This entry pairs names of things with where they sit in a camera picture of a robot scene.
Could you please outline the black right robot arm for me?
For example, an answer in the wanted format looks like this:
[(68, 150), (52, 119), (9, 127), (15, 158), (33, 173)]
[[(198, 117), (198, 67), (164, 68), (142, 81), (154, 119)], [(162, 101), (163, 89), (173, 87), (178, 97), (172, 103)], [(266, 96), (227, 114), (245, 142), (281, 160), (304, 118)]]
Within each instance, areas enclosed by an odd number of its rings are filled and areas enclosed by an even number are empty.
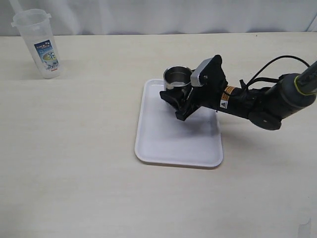
[(279, 78), (255, 74), (249, 82), (240, 80), (240, 87), (233, 87), (226, 80), (222, 57), (215, 55), (183, 75), (177, 66), (171, 67), (170, 79), (188, 82), (166, 86), (159, 95), (175, 109), (175, 116), (181, 121), (205, 107), (247, 119), (266, 130), (278, 130), (283, 119), (317, 99), (317, 64), (298, 60), (307, 66), (302, 73), (287, 73)]

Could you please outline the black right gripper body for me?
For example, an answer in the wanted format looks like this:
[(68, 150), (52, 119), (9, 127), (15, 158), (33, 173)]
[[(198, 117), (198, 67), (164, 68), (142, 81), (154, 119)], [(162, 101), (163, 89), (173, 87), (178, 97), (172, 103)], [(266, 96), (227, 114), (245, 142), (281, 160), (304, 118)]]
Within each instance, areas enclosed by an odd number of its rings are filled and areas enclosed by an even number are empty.
[(247, 119), (250, 96), (245, 90), (233, 86), (226, 86), (219, 91), (209, 85), (194, 87), (184, 105), (176, 111), (176, 118), (185, 121), (200, 107)]

